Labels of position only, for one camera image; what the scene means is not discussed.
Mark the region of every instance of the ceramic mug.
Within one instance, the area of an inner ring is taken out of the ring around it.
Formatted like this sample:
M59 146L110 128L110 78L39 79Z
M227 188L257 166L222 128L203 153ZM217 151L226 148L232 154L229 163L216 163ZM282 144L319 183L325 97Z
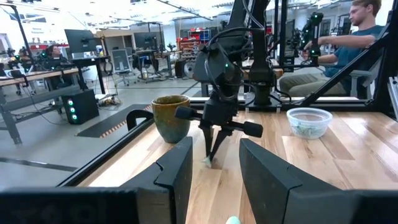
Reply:
M178 143L189 131L189 120L174 117L175 110L179 106L189 107L189 97L172 95L152 100L156 128L167 143Z

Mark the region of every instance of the clear plastic bowl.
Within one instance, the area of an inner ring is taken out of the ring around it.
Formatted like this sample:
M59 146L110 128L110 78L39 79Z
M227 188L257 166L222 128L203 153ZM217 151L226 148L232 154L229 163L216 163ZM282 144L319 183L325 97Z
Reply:
M287 111L287 119L296 136L316 139L325 134L333 115L316 108L294 108Z

